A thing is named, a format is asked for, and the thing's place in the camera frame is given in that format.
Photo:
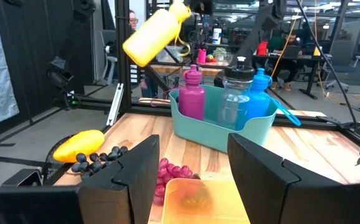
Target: clear water bottle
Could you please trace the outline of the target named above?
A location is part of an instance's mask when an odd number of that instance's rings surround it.
[[[219,107],[219,125],[235,131],[242,130],[247,121],[249,87],[255,71],[245,67],[245,57],[238,57],[238,64],[226,67],[223,78],[224,93]]]

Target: blue handle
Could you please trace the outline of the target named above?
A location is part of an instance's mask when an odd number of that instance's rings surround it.
[[[271,101],[274,102],[274,104],[278,107],[278,109],[280,109],[284,115],[291,120],[291,122],[293,122],[293,124],[300,126],[302,125],[302,123],[300,122],[300,120],[294,116],[294,114],[292,114],[288,109],[286,109],[284,106],[282,106],[277,100],[271,98]]]

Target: yellow water bottle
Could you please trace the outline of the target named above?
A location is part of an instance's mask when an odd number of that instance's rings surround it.
[[[140,67],[145,67],[180,32],[181,23],[191,16],[182,0],[175,0],[167,11],[159,9],[140,29],[123,43],[125,53]]]

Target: yellow plastic container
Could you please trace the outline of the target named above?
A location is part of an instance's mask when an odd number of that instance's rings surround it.
[[[162,224],[248,224],[235,182],[173,179],[166,186]]]
[[[181,23],[190,16],[191,11],[181,0],[175,1],[169,11],[159,9],[123,43],[125,53],[138,66],[145,67],[176,38]]]

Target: gray floor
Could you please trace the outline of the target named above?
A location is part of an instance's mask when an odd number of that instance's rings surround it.
[[[212,85],[213,79],[206,78],[205,84]],[[314,85],[312,91],[313,94],[319,97],[319,100],[313,100],[298,91],[298,88],[306,88],[306,86],[307,83],[293,82],[292,91],[277,90],[276,92],[281,98],[298,110],[322,111],[324,114],[333,116],[343,122],[351,120],[349,112],[345,106],[341,106],[338,102],[330,101],[322,97],[320,87]],[[86,94],[92,93],[99,88],[101,87],[86,86]],[[115,89],[115,85],[106,86],[99,89],[97,92],[94,92],[90,96],[94,98],[112,100]],[[141,89],[139,87],[133,89],[132,92],[132,96],[141,97]],[[336,100],[344,101],[341,94],[338,93],[339,90],[337,88],[330,90],[330,92],[330,95],[333,95]],[[360,107],[360,99],[356,99],[354,94],[360,94],[360,86],[351,86],[348,93],[348,98],[350,99],[351,104],[355,107]],[[50,111],[46,111],[44,114],[40,114],[35,119],[40,119],[46,114],[56,110],[58,110],[58,108],[53,108]],[[360,112],[355,111],[354,114],[357,120],[360,121]],[[43,162],[50,148],[61,138],[86,129],[101,129],[105,125],[106,118],[107,115],[104,115],[102,111],[61,110],[53,116],[35,124],[33,127],[28,128],[14,137],[4,141],[4,143],[14,142],[16,145],[14,147],[0,147],[0,156]],[[19,129],[25,125],[26,123],[14,128],[12,131],[15,131],[15,129]],[[33,167],[0,162],[0,185],[17,171],[24,168]]]

